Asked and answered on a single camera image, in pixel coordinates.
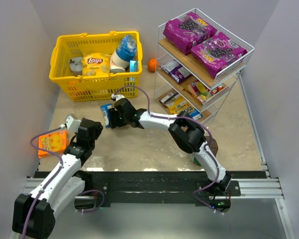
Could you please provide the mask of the blue small snack packet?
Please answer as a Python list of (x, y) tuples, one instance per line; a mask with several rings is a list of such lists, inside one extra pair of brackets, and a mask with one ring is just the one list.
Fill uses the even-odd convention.
[(100, 106), (104, 120), (105, 127), (110, 127), (110, 112), (109, 110), (112, 108), (112, 104), (105, 104)]

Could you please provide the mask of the brown chocolate bar wrapper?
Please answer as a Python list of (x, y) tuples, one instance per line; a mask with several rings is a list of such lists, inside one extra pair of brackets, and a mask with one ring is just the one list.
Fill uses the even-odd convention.
[(176, 90), (171, 90), (166, 96), (162, 97), (159, 102), (163, 105), (164, 108), (167, 108), (168, 104), (179, 97), (180, 94)]

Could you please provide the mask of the small yellow M&M's bag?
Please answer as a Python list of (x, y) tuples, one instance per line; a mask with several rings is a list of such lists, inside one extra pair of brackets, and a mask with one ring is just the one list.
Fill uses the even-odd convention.
[(189, 114), (193, 112), (195, 108), (193, 108), (192, 105), (186, 105), (183, 110)]

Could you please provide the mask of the dark purple candy bag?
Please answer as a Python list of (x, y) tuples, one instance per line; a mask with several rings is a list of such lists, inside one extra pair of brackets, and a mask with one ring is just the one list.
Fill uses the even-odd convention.
[(160, 68), (171, 76), (178, 84), (184, 82), (188, 77), (191, 76), (191, 73), (179, 64), (176, 60), (168, 61), (160, 65)]

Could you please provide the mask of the Fox's fruits candy bag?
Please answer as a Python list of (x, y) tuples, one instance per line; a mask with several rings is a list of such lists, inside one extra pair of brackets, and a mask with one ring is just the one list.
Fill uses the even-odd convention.
[(220, 85), (211, 90), (199, 80), (195, 80), (184, 88), (185, 91), (190, 93), (202, 105), (223, 89), (224, 85)]

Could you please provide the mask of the purple grape candy bag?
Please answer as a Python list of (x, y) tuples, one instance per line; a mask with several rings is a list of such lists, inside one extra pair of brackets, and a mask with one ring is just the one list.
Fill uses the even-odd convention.
[(214, 36), (216, 32), (217, 29), (199, 15), (189, 12), (183, 20), (168, 21), (163, 34), (181, 53), (188, 55), (194, 46)]
[(223, 32), (217, 32), (191, 49), (191, 55), (206, 68), (213, 78), (246, 53), (245, 48)]

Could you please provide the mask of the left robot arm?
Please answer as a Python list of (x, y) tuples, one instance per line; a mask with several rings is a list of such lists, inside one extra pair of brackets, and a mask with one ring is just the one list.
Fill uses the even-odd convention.
[(98, 210), (105, 200), (104, 193), (93, 188), (90, 176), (77, 174), (91, 156), (95, 141), (103, 130), (102, 124), (68, 115), (59, 129), (75, 134), (63, 155), (54, 153), (59, 163), (36, 188), (28, 194), (20, 194), (14, 202), (12, 231), (21, 234), (22, 238), (48, 238), (58, 215), (76, 196), (92, 194), (94, 198), (101, 197), (99, 203), (95, 202), (90, 209), (81, 209), (81, 213)]

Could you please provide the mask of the orange snack box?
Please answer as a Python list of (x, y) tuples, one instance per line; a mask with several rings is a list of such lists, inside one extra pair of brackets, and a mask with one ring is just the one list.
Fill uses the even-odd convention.
[(58, 131), (39, 137), (38, 147), (62, 154), (68, 145), (67, 131)]

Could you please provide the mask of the yellow plastic shopping basket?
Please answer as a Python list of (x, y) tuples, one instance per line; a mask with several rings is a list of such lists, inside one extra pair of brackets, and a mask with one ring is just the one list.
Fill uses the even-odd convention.
[[(131, 36), (136, 47), (136, 67), (123, 72), (110, 58), (124, 37)], [(49, 78), (74, 102), (105, 100), (118, 91), (127, 98), (138, 95), (136, 86), (142, 74), (143, 50), (137, 31), (111, 31), (106, 34), (72, 34), (57, 38), (50, 60)]]

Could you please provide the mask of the orange fruit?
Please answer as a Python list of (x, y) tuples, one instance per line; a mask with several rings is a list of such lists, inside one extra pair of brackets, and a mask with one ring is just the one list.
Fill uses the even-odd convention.
[(156, 71), (156, 67), (157, 67), (157, 61), (156, 61), (156, 59), (150, 59), (148, 61), (148, 70), (150, 72), (155, 72)]

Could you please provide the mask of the yellow Lays chips bag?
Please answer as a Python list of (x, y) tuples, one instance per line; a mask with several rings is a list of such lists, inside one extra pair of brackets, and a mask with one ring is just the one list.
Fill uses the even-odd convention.
[(104, 53), (87, 53), (82, 58), (82, 74), (83, 76), (101, 76), (110, 72), (109, 54)]

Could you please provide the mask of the blue white wrapped roll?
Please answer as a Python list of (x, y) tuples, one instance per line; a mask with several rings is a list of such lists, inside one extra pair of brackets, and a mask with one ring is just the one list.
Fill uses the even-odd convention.
[(137, 52), (137, 42), (131, 35), (126, 35), (110, 58), (110, 73), (123, 73), (134, 59)]

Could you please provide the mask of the grey crumpled paper cups pack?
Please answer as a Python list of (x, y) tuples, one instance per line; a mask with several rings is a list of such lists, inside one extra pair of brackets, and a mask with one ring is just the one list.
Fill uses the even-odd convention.
[(73, 76), (81, 76), (82, 75), (82, 56), (73, 57), (69, 61), (69, 67), (73, 74)]

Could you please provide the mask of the green brown tin can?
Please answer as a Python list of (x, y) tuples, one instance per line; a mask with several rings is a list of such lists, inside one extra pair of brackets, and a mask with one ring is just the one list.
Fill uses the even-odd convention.
[[(211, 150), (211, 152), (213, 153), (213, 155), (216, 157), (217, 152), (218, 152), (218, 144), (217, 141), (212, 138), (210, 139), (210, 136), (206, 136), (206, 141), (209, 143), (209, 148)], [(191, 156), (191, 161), (197, 165), (197, 166), (201, 166), (201, 164), (199, 163), (199, 161), (196, 159), (196, 157), (194, 157), (193, 155)]]

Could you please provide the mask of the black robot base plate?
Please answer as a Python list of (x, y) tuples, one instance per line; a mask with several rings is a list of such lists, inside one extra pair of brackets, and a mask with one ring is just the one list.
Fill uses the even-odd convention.
[(238, 181), (227, 180), (209, 186), (204, 171), (79, 171), (85, 181), (85, 194), (76, 197), (76, 209), (121, 204), (195, 204), (199, 200), (216, 208), (229, 208), (230, 199), (241, 195)]

